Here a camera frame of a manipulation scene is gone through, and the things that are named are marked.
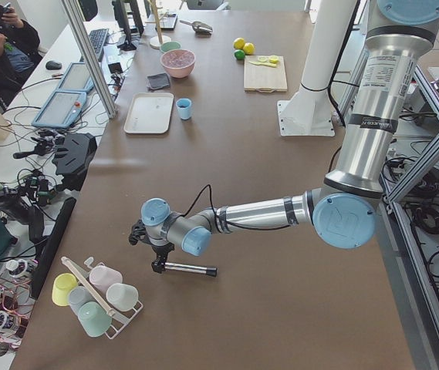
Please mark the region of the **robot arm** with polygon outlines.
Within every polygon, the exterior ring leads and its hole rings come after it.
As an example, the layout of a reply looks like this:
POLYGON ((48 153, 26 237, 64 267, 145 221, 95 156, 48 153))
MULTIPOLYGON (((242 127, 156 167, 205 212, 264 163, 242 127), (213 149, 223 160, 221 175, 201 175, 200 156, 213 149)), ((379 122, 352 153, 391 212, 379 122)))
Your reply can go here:
POLYGON ((369 12, 368 57, 336 166, 325 175, 323 185, 299 196, 210 206, 197 214, 174 212, 160 198, 146 201, 130 239, 152 247, 155 272, 215 276, 213 267, 167 259, 175 248, 194 256, 203 254, 215 233, 281 230, 309 222, 327 244, 342 249, 359 247, 373 237, 375 206, 383 193, 380 172, 417 62, 434 45, 439 1, 373 1, 369 12))

